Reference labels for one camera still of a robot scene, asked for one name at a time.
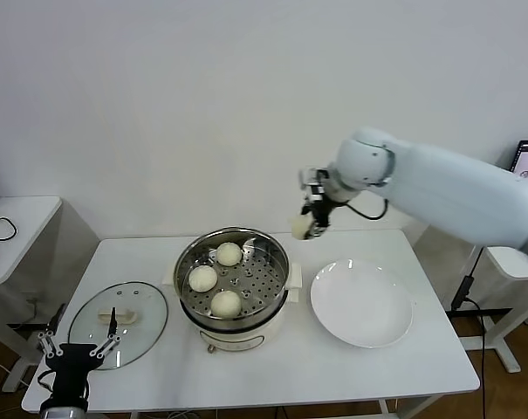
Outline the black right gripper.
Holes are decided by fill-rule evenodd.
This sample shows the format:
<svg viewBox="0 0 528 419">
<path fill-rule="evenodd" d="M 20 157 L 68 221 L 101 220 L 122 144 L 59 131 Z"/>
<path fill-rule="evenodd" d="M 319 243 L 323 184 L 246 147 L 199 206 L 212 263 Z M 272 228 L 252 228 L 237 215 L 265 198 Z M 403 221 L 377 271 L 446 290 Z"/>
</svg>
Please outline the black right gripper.
<svg viewBox="0 0 528 419">
<path fill-rule="evenodd" d="M 309 202 L 305 201 L 301 215 L 312 213 L 313 223 L 305 233 L 306 239 L 321 237 L 330 226 L 330 214 L 334 210 L 334 201 L 327 195 L 310 195 Z"/>
</svg>

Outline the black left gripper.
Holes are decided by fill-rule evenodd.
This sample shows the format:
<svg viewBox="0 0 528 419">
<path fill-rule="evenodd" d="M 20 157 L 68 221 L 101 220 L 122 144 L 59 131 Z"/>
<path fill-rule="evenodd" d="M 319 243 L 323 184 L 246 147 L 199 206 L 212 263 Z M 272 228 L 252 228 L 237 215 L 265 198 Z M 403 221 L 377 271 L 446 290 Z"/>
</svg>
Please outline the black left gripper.
<svg viewBox="0 0 528 419">
<path fill-rule="evenodd" d="M 49 320 L 44 331 L 37 336 L 38 344 L 46 358 L 46 366 L 54 372 L 51 395 L 45 408 L 88 408 L 88 375 L 100 367 L 106 355 L 120 343 L 117 335 L 116 308 L 113 307 L 106 338 L 94 344 L 66 343 L 59 345 L 56 332 L 65 312 L 62 304 Z"/>
</svg>

